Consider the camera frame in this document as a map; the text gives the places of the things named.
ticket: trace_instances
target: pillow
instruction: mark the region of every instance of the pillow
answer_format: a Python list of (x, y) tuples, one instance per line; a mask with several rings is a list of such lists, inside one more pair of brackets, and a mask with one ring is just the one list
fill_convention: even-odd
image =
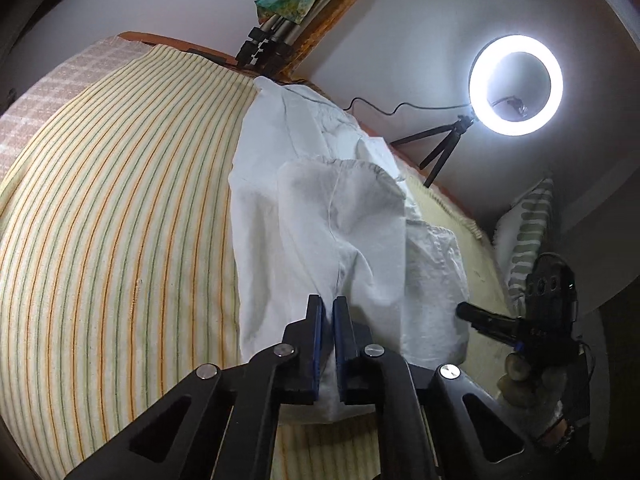
[(548, 233), (553, 187), (551, 178), (541, 180), (500, 218), (495, 229), (495, 256), (516, 316), (525, 314), (525, 280)]

